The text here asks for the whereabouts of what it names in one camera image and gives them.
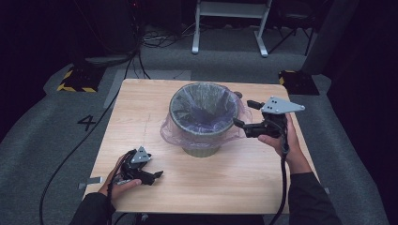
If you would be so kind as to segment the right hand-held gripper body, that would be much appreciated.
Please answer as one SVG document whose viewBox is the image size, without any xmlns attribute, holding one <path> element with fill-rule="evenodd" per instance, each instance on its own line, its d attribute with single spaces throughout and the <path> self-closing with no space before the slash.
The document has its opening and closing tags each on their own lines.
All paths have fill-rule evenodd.
<svg viewBox="0 0 398 225">
<path fill-rule="evenodd" d="M 257 138 L 260 135 L 268 135 L 279 138 L 285 133 L 287 127 L 287 113 L 301 112 L 305 110 L 303 105 L 271 96 L 259 110 L 263 115 L 263 121 L 257 124 L 246 124 L 244 132 L 248 138 Z"/>
</svg>

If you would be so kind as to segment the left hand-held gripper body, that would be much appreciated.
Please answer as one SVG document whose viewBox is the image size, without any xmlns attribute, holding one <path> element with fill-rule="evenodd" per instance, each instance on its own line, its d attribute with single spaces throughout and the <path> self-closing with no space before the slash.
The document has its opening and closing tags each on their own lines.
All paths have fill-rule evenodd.
<svg viewBox="0 0 398 225">
<path fill-rule="evenodd" d="M 143 146 L 140 146 L 139 149 L 130 150 L 120 168 L 122 179 L 140 179 L 144 185 L 152 185 L 154 183 L 153 173 L 143 171 L 148 161 L 147 152 Z"/>
</svg>

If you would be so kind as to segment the person's left hand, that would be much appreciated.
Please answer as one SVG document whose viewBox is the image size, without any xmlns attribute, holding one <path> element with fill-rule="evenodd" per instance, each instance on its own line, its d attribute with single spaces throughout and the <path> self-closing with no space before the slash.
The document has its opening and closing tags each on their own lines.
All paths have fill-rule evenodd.
<svg viewBox="0 0 398 225">
<path fill-rule="evenodd" d="M 121 156 L 118 159 L 117 163 L 115 164 L 115 167 L 110 171 L 104 184 L 99 189 L 99 193 L 104 196 L 111 194 L 112 202 L 118 199 L 127 190 L 139 187 L 142 184 L 142 181 L 140 179 L 130 180 L 129 182 L 121 185 L 114 183 L 115 175 L 119 172 L 119 164 L 124 159 L 124 157 L 125 156 Z"/>
</svg>

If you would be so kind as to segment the person's right hand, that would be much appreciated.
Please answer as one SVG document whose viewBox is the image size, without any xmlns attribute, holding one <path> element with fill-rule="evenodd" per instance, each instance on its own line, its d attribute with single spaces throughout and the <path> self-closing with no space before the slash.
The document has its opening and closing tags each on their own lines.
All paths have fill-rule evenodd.
<svg viewBox="0 0 398 225">
<path fill-rule="evenodd" d="M 312 168 L 300 148 L 299 139 L 291 115 L 287 113 L 285 117 L 287 119 L 287 143 L 289 145 L 289 153 L 287 154 L 285 161 L 289 167 L 289 171 L 291 174 L 311 173 Z M 276 139 L 268 135 L 260 135 L 258 140 L 273 147 L 280 157 L 283 156 L 281 138 Z"/>
</svg>

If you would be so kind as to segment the yellow black striped base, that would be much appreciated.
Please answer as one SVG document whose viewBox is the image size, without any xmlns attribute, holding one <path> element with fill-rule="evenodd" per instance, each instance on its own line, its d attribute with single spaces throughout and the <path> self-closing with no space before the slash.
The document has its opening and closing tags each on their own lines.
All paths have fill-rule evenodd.
<svg viewBox="0 0 398 225">
<path fill-rule="evenodd" d="M 96 93 L 99 91 L 104 72 L 104 67 L 71 67 L 58 85 L 57 91 Z"/>
<path fill-rule="evenodd" d="M 280 85 L 285 87 L 289 95 L 319 95 L 313 77 L 301 70 L 282 70 L 279 72 L 278 78 Z"/>
</svg>

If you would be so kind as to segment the black tripod stand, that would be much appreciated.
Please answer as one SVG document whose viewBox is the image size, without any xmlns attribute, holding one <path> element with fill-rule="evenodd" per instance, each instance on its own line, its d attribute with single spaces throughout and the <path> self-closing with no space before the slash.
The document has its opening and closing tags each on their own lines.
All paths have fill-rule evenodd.
<svg viewBox="0 0 398 225">
<path fill-rule="evenodd" d="M 281 46 L 290 36 L 297 33 L 301 29 L 306 37 L 308 38 L 308 43 L 305 49 L 304 55 L 309 52 L 310 44 L 314 36 L 315 27 L 315 11 L 310 7 L 309 4 L 300 2 L 298 0 L 287 1 L 277 5 L 276 9 L 276 21 L 275 26 L 281 33 L 283 27 L 289 28 L 290 32 L 283 36 L 282 39 L 271 48 L 269 53 L 275 51 L 279 46 Z"/>
</svg>

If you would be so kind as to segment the grey pillar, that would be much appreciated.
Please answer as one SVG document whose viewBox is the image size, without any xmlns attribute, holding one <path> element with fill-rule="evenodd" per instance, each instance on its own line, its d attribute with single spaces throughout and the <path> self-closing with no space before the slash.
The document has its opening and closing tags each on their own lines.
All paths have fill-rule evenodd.
<svg viewBox="0 0 398 225">
<path fill-rule="evenodd" d="M 309 75 L 323 73 L 359 2 L 360 0 L 333 0 L 301 71 Z"/>
</svg>

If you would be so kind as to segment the dark equipment stand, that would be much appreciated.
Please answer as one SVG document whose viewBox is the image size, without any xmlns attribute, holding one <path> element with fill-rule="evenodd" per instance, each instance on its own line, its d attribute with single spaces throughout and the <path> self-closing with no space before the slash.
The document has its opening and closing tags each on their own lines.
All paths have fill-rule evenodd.
<svg viewBox="0 0 398 225">
<path fill-rule="evenodd" d="M 139 52 L 142 25 L 135 0 L 71 0 L 104 51 L 117 59 L 99 68 L 130 63 Z"/>
</svg>

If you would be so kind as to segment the white metal stand frame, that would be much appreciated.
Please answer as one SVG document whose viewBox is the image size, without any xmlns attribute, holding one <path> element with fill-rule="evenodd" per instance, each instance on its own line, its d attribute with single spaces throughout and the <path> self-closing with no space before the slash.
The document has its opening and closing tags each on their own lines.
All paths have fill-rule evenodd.
<svg viewBox="0 0 398 225">
<path fill-rule="evenodd" d="M 273 0 L 266 0 L 265 3 L 251 4 L 197 0 L 191 52 L 193 54 L 199 53 L 200 20 L 202 17 L 230 17 L 261 20 L 259 29 L 255 30 L 253 33 L 261 56 L 268 57 L 268 50 L 263 40 L 263 32 L 272 2 Z"/>
</svg>

